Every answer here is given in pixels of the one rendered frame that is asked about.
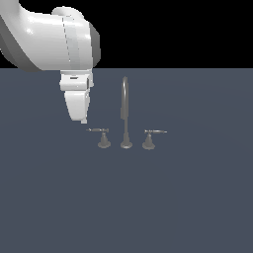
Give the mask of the grey gooseneck faucet spout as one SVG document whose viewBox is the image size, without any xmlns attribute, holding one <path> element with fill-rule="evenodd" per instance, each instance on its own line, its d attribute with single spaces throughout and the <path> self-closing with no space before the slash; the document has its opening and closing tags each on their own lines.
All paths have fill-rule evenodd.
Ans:
<svg viewBox="0 0 253 253">
<path fill-rule="evenodd" d="M 127 118 L 128 118 L 128 83 L 127 78 L 124 77 L 122 84 L 122 107 L 121 107 L 121 119 L 125 121 L 124 140 L 121 143 L 121 148 L 124 149 L 129 149 L 132 147 L 132 143 L 129 141 L 127 131 Z"/>
</svg>

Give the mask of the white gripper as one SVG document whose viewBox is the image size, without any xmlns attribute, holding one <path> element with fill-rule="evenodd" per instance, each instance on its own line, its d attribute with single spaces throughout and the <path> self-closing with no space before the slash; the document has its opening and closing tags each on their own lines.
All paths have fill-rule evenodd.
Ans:
<svg viewBox="0 0 253 253">
<path fill-rule="evenodd" d="M 73 121 L 80 121 L 81 124 L 87 124 L 89 91 L 65 91 L 64 98 L 70 118 Z"/>
</svg>

